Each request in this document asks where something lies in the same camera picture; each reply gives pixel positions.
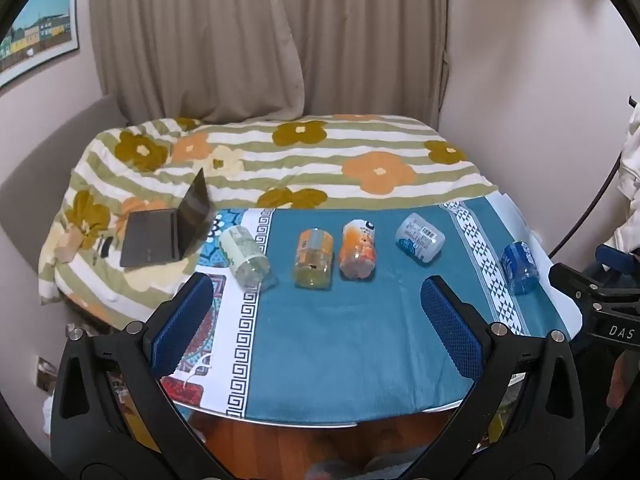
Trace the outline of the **person's right hand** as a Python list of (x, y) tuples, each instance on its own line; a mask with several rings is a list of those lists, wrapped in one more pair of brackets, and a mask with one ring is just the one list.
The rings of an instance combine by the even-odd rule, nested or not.
[(639, 353), (625, 350), (615, 361), (606, 405), (617, 410), (639, 370)]

